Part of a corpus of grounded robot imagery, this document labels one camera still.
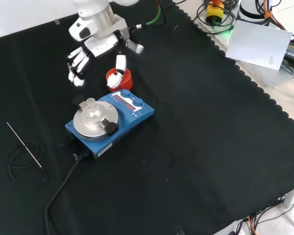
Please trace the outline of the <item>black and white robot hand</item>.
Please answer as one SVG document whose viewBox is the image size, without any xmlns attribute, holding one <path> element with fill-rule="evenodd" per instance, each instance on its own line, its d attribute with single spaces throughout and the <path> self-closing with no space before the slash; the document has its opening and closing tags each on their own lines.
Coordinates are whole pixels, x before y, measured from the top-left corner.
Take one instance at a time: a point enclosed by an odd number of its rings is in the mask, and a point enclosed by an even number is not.
<svg viewBox="0 0 294 235">
<path fill-rule="evenodd" d="M 122 36 L 117 36 L 115 33 L 110 34 L 101 39 L 94 37 L 88 38 L 77 49 L 72 51 L 67 56 L 67 67 L 69 70 L 68 79 L 76 87 L 81 87 L 84 84 L 83 73 L 86 67 L 90 64 L 92 57 L 99 57 L 110 50 L 114 49 L 123 41 Z M 126 56 L 118 54 L 116 56 L 115 72 L 108 76 L 107 86 L 115 89 L 122 82 L 123 75 L 126 71 Z"/>
</svg>

